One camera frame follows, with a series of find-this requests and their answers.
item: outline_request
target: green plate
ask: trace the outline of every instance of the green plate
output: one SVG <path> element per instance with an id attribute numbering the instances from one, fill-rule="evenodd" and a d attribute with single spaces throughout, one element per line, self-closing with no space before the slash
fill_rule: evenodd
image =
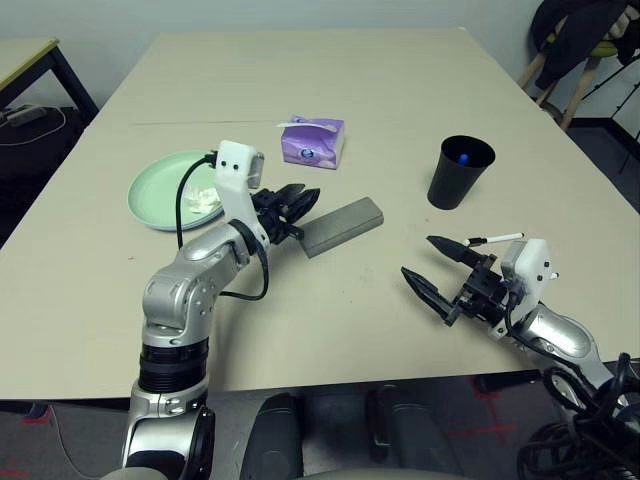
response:
<path id="1" fill-rule="evenodd" d="M 129 211 L 140 222 L 157 230 L 175 232 L 176 192 L 187 169 L 200 160 L 208 150 L 177 152 L 152 163 L 138 174 L 129 187 L 127 202 Z M 213 188 L 215 170 L 202 165 L 189 177 L 182 195 L 182 229 L 198 227 L 222 213 L 222 203 L 217 202 L 209 213 L 195 213 L 190 209 L 185 195 L 190 188 Z"/>

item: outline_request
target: power strip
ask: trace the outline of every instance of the power strip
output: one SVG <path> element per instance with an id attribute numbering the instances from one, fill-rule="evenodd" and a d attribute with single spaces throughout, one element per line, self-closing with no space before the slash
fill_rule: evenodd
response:
<path id="1" fill-rule="evenodd" d="M 42 107 L 29 106 L 7 114 L 7 121 L 12 127 L 19 127 L 47 115 L 47 111 Z"/>
<path id="2" fill-rule="evenodd" d="M 33 107 L 33 105 L 29 104 L 29 103 L 25 103 L 24 105 L 21 105 L 19 107 L 16 108 L 5 108 L 4 110 L 0 111 L 0 123 L 4 122 L 7 117 L 9 115 L 11 115 L 12 113 L 16 113 L 19 112 L 21 110 L 24 110 L 25 108 L 29 108 L 29 107 Z"/>

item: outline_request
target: black cup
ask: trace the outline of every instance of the black cup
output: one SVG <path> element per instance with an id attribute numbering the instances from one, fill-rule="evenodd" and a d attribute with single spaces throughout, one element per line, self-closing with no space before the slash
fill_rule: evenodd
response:
<path id="1" fill-rule="evenodd" d="M 456 208 L 496 154 L 489 145 L 465 135 L 449 137 L 440 147 L 440 159 L 427 198 L 443 210 Z"/>

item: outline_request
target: red tape mark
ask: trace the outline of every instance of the red tape mark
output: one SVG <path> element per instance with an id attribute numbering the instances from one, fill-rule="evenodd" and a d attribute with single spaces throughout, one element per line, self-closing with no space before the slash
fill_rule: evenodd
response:
<path id="1" fill-rule="evenodd" d="M 24 470 L 4 470 L 0 468 L 0 476 L 11 478 L 27 478 L 29 476 L 29 472 L 26 472 Z"/>
<path id="2" fill-rule="evenodd" d="M 513 432 L 515 425 L 495 425 L 492 427 L 470 428 L 469 430 L 451 430 L 447 435 L 451 437 L 462 437 L 465 435 L 476 435 L 478 433 Z"/>
<path id="3" fill-rule="evenodd" d="M 49 417 L 51 416 L 51 409 L 47 408 L 40 418 L 23 418 L 23 425 L 44 425 L 49 423 Z"/>
<path id="4" fill-rule="evenodd" d="M 498 442 L 500 443 L 500 445 L 504 446 L 505 439 L 504 439 L 503 432 L 513 431 L 516 429 L 516 426 L 500 425 L 500 422 L 498 422 L 498 413 L 496 411 L 496 406 L 493 403 L 494 399 L 500 398 L 500 394 L 499 393 L 481 393 L 478 390 L 478 387 L 473 380 L 474 380 L 474 377 L 470 376 L 469 382 L 471 383 L 471 388 L 473 389 L 473 396 L 476 397 L 478 400 L 486 400 L 487 408 L 489 409 L 489 415 L 491 416 L 491 419 L 493 420 L 493 424 L 494 424 L 493 427 L 490 427 L 490 428 L 493 428 L 493 430 L 490 430 L 490 432 L 494 432 L 498 437 Z"/>

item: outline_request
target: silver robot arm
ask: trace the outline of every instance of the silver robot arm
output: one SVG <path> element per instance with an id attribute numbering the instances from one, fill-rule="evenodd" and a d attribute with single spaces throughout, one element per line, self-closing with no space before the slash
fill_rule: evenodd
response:
<path id="1" fill-rule="evenodd" d="M 223 141 L 210 157 L 228 223 L 184 245 L 144 289 L 140 375 L 131 390 L 123 468 L 109 480 L 209 478 L 215 416 L 206 406 L 207 356 L 215 302 L 224 295 L 262 298 L 267 250 L 303 235 L 293 223 L 319 195 L 295 184 L 250 196 L 249 188 L 260 184 L 263 156 L 248 145 Z M 224 291 L 253 254 L 263 266 L 262 294 Z"/>
<path id="2" fill-rule="evenodd" d="M 489 335 L 499 339 L 511 333 L 518 348 L 540 372 L 562 368 L 569 374 L 583 376 L 581 380 L 586 380 L 595 390 L 610 380 L 613 375 L 600 360 L 591 333 L 581 323 L 540 303 L 549 281 L 559 276 L 553 271 L 547 241 L 534 238 L 512 242 L 500 268 L 509 294 L 503 301 L 505 318 L 489 330 Z M 510 301 L 515 304 L 512 309 Z M 507 328 L 506 322 L 510 319 L 513 324 Z M 540 350 L 527 348 L 527 344 Z M 554 381 L 563 393 L 578 401 L 562 378 Z"/>

